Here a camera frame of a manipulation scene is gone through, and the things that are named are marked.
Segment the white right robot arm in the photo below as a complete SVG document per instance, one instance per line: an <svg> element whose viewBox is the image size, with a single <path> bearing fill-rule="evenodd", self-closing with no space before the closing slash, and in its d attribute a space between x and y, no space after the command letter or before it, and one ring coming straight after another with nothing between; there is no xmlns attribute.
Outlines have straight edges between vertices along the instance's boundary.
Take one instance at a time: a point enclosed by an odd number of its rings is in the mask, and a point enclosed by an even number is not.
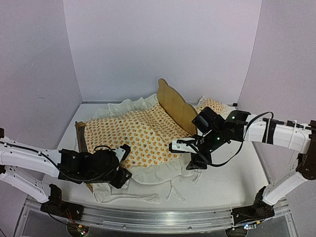
<svg viewBox="0 0 316 237"><path fill-rule="evenodd" d="M209 107L204 108L192 121L198 134L178 140L173 148L191 153L189 168L205 169L207 166L226 166L239 155L245 143L259 143L268 147L291 150L297 154L297 163L277 181L263 187L257 200L250 205L248 214L259 219L279 199L308 181L316 179L316 122L298 123L295 120L277 120L273 112L260 115L233 110L226 118ZM211 154L229 143L239 143L233 157L213 162Z"/></svg>

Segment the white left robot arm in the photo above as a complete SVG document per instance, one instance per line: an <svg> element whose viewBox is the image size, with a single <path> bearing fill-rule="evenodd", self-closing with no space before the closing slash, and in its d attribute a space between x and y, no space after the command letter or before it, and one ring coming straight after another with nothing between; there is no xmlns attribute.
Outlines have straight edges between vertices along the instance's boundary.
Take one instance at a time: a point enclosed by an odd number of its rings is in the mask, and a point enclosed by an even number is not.
<svg viewBox="0 0 316 237"><path fill-rule="evenodd" d="M120 189L132 176L120 163L130 153L126 144L117 149L98 146L94 153L73 150L47 150L18 143L0 130L0 179L27 193L56 216L66 212L60 189L46 184L25 169L76 184L109 183Z"/></svg>

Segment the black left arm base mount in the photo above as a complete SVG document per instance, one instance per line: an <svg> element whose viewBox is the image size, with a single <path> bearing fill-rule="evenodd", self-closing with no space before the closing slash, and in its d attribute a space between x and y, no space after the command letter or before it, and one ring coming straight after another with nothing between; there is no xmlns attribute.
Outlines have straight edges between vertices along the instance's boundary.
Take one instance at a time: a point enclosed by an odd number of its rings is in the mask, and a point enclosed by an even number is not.
<svg viewBox="0 0 316 237"><path fill-rule="evenodd" d="M48 201L41 204L40 210L58 217L79 221L82 218L83 205L62 200L62 191L54 184L50 184Z"/></svg>

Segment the wooden pet bed frame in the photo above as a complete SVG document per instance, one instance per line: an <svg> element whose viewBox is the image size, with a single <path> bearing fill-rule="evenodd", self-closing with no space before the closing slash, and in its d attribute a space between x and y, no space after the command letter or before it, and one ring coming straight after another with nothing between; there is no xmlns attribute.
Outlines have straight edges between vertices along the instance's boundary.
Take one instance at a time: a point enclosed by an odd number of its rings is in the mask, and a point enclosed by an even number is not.
<svg viewBox="0 0 316 237"><path fill-rule="evenodd" d="M185 132L188 136L196 134L197 130L191 123L192 119L197 115L194 107L187 104L184 98L164 79L158 81L158 91L156 93L158 103L162 106L165 112L173 119L173 121ZM76 122L77 139L79 151L88 152L84 140L84 128L86 122Z"/></svg>

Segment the duck print mattress cushion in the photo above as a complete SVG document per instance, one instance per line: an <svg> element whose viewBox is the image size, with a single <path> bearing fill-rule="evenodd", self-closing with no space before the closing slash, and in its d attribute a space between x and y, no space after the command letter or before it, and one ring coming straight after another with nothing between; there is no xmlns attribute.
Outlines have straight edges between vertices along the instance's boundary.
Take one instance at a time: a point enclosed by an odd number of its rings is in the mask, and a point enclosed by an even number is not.
<svg viewBox="0 0 316 237"><path fill-rule="evenodd" d="M98 109L95 119L87 121L84 128L90 153L124 144L131 148L120 166L140 185L158 185L177 176L193 176L193 183L198 184L202 172L186 169L190 155L173 154L168 149L172 140L187 136L158 103L156 94Z"/></svg>

